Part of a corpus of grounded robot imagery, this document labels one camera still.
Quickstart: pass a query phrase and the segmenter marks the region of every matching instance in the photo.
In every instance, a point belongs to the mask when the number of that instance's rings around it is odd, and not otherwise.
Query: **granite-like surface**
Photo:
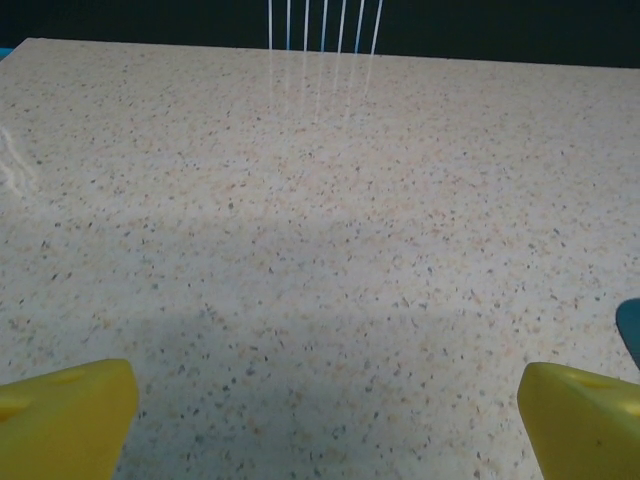
[[[128,358],[116,480],[538,479],[527,362],[640,379],[640,71],[29,40],[0,124],[0,382]]]

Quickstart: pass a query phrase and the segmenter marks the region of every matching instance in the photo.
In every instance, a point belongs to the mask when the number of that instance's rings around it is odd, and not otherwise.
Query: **teal object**
[[[0,60],[8,57],[11,52],[13,52],[12,48],[0,48]]]
[[[618,307],[616,324],[631,358],[640,368],[640,298],[627,300]]]

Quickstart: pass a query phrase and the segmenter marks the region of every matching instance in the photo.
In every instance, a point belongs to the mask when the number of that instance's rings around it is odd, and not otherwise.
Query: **table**
[[[125,357],[123,479],[537,479],[524,366],[638,381],[640,71],[31,39],[0,382]]]

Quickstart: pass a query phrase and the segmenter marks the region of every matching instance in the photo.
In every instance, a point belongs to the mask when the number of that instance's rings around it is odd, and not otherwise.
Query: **yellow plastic block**
[[[0,479],[108,480],[137,404],[126,360],[0,386]]]
[[[640,386],[532,363],[518,407],[545,480],[640,479]]]

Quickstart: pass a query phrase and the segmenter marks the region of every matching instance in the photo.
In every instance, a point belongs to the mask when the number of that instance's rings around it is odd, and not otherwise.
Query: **dark background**
[[[286,0],[274,2],[275,47],[284,48]],[[292,46],[302,47],[304,0],[292,0]],[[640,0],[385,0],[376,53],[640,67]],[[353,51],[359,0],[348,0]],[[335,50],[341,0],[329,0]],[[311,0],[310,47],[319,49],[323,0]],[[371,44],[377,0],[365,3]],[[265,48],[267,0],[16,0],[0,8],[0,47],[26,37]]]

